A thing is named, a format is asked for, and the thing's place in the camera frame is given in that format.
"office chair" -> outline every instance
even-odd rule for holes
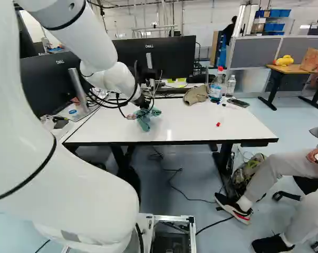
[[[299,188],[304,192],[305,195],[308,195],[311,192],[314,192],[318,189],[318,179],[310,179],[303,177],[293,177]],[[278,191],[273,194],[273,200],[278,202],[283,197],[293,199],[296,201],[301,201],[301,196],[294,195],[285,191]],[[318,241],[311,245],[311,248],[314,252],[318,253]]]

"hand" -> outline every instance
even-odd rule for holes
[[[318,154],[318,148],[312,150],[309,154],[307,154],[307,155],[306,155],[306,158],[307,158],[310,162],[316,163],[315,154]]]

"cubicle partition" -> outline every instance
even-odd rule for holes
[[[318,49],[318,36],[245,36],[233,38],[227,50],[227,71],[235,74],[237,97],[268,95],[270,69],[266,64],[283,55],[291,55],[294,64],[300,64],[309,47]],[[290,76],[284,80],[277,96],[313,95],[307,89],[308,76]]]

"person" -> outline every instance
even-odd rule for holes
[[[226,35],[226,44],[229,46],[230,39],[233,35],[235,24],[236,24],[237,16],[232,17],[232,23],[229,24],[224,30],[222,31]]]
[[[222,194],[215,194],[217,203],[237,220],[250,223],[253,204],[277,182],[281,176],[300,176],[318,179],[318,163],[314,150],[272,154],[259,165],[245,193],[237,202]],[[292,250],[296,244],[318,234],[318,190],[303,197],[291,223],[279,235],[252,242],[256,253],[277,253]]]

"teal towel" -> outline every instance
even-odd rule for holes
[[[137,116],[137,121],[141,128],[148,132],[150,130],[150,118],[157,117],[161,114],[161,111],[153,108],[152,110],[140,109],[134,113]]]

